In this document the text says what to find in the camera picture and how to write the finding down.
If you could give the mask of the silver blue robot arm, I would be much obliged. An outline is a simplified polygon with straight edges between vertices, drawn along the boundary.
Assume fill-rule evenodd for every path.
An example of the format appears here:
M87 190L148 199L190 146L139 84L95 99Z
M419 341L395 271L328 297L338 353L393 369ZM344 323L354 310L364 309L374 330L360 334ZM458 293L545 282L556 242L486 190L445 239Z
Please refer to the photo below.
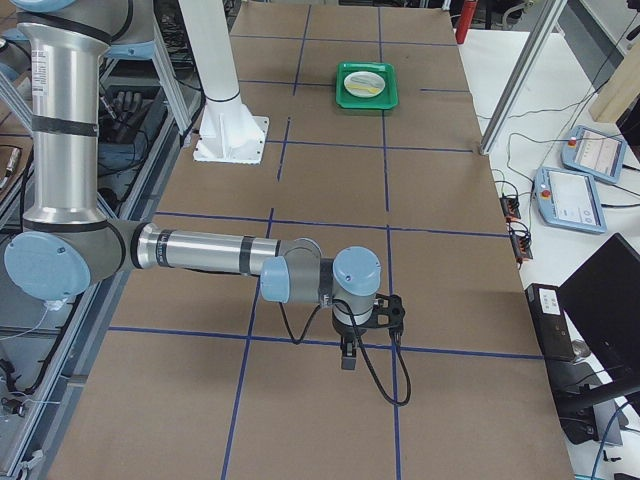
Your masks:
M99 210L99 65L116 47L154 47L152 3L20 1L17 9L31 46L35 200L4 253L11 280L55 301L133 269L254 276L268 301L330 308L342 365L353 369L366 354L363 333L382 311L372 251L353 246L331 259L309 239L163 230Z

